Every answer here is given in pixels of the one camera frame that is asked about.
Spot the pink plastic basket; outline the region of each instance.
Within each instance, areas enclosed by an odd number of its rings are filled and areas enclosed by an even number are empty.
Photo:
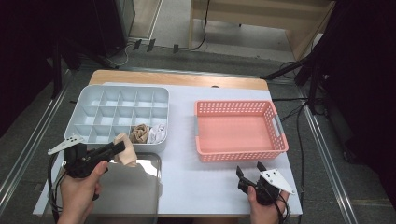
[[[195,102],[201,161],[274,159],[289,149],[272,101]]]

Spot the hand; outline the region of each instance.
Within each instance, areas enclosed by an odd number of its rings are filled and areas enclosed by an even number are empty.
[[[84,223],[93,209],[93,194],[100,194],[99,179],[106,168],[107,161],[101,161],[84,179],[65,176],[61,183],[63,211],[58,223]]]
[[[251,224],[276,224],[279,222],[278,212],[273,204],[267,206],[259,204],[256,200],[256,190],[251,186],[248,187],[247,193],[247,198],[250,203]],[[289,194],[286,191],[282,190],[280,195],[285,199],[285,202],[288,201]],[[283,214],[286,205],[280,200],[277,200],[276,204],[279,207],[280,212]]]

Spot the black curtain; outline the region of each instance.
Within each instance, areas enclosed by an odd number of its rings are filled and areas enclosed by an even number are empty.
[[[337,1],[329,26],[341,20],[316,63],[353,132],[346,147],[378,173],[396,208],[395,12],[396,1]]]
[[[0,137],[52,80],[46,10],[41,0],[0,2]]]

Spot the box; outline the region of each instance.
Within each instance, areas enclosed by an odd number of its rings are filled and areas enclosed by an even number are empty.
[[[78,97],[64,137],[78,134],[88,148],[97,148],[112,142],[119,133],[130,134],[142,123],[167,127],[168,114],[169,91],[165,88],[91,85]],[[163,151],[166,135],[158,144],[134,144],[134,150]]]
[[[272,101],[195,102],[201,161],[271,160],[289,149]]]

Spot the cable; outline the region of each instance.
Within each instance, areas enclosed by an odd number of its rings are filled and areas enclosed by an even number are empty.
[[[287,63],[295,63],[295,62],[286,62],[286,63],[282,63],[282,64],[279,66],[278,71],[279,71],[280,69],[282,69],[282,67],[283,67],[285,64],[287,64]],[[292,77],[287,77],[286,74],[282,74],[282,77],[285,77],[285,78],[292,78]]]
[[[50,156],[49,166],[48,166],[48,170],[47,170],[47,179],[49,181],[49,203],[52,208],[51,210],[52,210],[52,215],[53,215],[53,219],[55,220],[55,223],[57,223],[59,220],[59,211],[58,211],[58,207],[54,206],[54,205],[56,205],[56,203],[53,204],[54,202],[56,202],[56,199],[53,196],[51,171],[52,171],[52,166],[55,163],[55,159],[56,159],[57,155],[58,155],[58,153],[55,153]]]
[[[283,121],[285,121],[286,119],[290,118],[291,116],[297,114],[298,111],[301,109],[301,107],[303,107],[303,106],[302,106],[302,105],[299,105],[299,106],[297,106],[296,108],[292,109],[292,110],[289,112],[289,114],[288,114],[286,117],[280,119],[280,121],[283,122]]]
[[[112,64],[114,64],[114,65],[116,65],[116,66],[123,66],[123,65],[125,65],[126,63],[128,63],[128,61],[129,61],[129,55],[128,55],[128,52],[126,51],[129,47],[131,47],[131,46],[133,46],[133,45],[127,45],[126,47],[125,47],[125,49],[124,49],[124,52],[125,52],[125,55],[126,55],[126,61],[124,62],[124,63],[114,63],[114,62],[112,62],[111,60],[109,60],[109,59],[106,59],[106,60],[108,60],[110,63],[112,63]]]
[[[61,182],[64,180],[64,176],[66,175],[66,172],[63,172],[62,174],[61,174],[61,176],[58,178],[58,180],[57,180],[57,182],[56,182],[56,185],[55,185],[55,191],[53,192],[54,193],[54,198],[55,198],[55,201],[54,201],[54,205],[56,205],[56,207],[58,208],[58,209],[63,209],[61,206],[58,206],[57,204],[56,204],[56,202],[57,202],[57,197],[58,197],[58,188],[59,188],[59,185],[61,184]]]
[[[274,206],[275,206],[275,208],[276,208],[277,216],[278,216],[278,219],[279,219],[278,223],[279,223],[279,224],[283,224],[283,223],[289,218],[289,215],[290,215],[290,209],[289,209],[288,203],[287,203],[286,200],[282,197],[282,195],[279,194],[279,196],[280,196],[280,198],[281,198],[280,201],[281,201],[282,203],[285,204],[285,209],[286,209],[286,216],[283,217],[283,213],[280,211],[280,208],[279,208],[279,206],[278,206],[277,203],[276,203],[277,200],[270,194],[270,192],[268,191],[267,188],[264,188],[264,187],[262,187],[262,188],[265,190],[265,192],[267,193],[267,195],[268,195],[268,196],[271,198],[271,200],[273,201],[273,204],[274,204]]]
[[[300,134],[300,115],[301,112],[303,111],[304,106],[306,106],[307,104],[308,102],[303,103],[300,110],[298,111],[297,120],[296,120],[297,136],[298,136],[300,152],[301,152],[301,193],[300,193],[301,209],[303,209],[303,201],[304,201],[304,151],[303,151],[303,141],[301,140],[301,134]],[[298,220],[299,224],[301,223],[302,217],[303,215],[299,216],[299,220]]]
[[[300,98],[275,98],[272,101],[277,102],[277,101],[295,101],[295,100],[308,100],[306,97],[300,97]]]
[[[198,47],[196,47],[196,48],[194,48],[194,49],[191,49],[191,50],[197,50],[197,49],[199,49],[199,48],[204,44],[204,42],[205,42],[205,39],[206,39],[206,26],[207,26],[207,12],[209,11],[209,4],[210,4],[210,0],[207,0],[206,14],[205,14],[205,23],[204,23],[204,38],[203,38],[201,44],[200,44]]]

